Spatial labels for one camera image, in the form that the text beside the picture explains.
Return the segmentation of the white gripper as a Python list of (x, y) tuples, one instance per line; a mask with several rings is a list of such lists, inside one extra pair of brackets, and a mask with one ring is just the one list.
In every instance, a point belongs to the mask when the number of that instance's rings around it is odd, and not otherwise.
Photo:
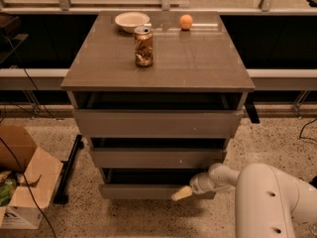
[(209, 191), (213, 191), (215, 188), (214, 182), (210, 179), (207, 173), (200, 173), (194, 176), (190, 180), (189, 185), (183, 186), (181, 189), (175, 192), (171, 196), (171, 199), (173, 201), (179, 201), (191, 196), (193, 192), (195, 194), (203, 194)]

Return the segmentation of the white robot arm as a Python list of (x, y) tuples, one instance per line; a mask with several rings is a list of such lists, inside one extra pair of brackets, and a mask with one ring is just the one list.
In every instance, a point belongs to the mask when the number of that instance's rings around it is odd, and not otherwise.
[(231, 189), (235, 192), (236, 238), (295, 238), (295, 223), (317, 223), (317, 188), (266, 164), (250, 164), (239, 172), (214, 164), (171, 199)]

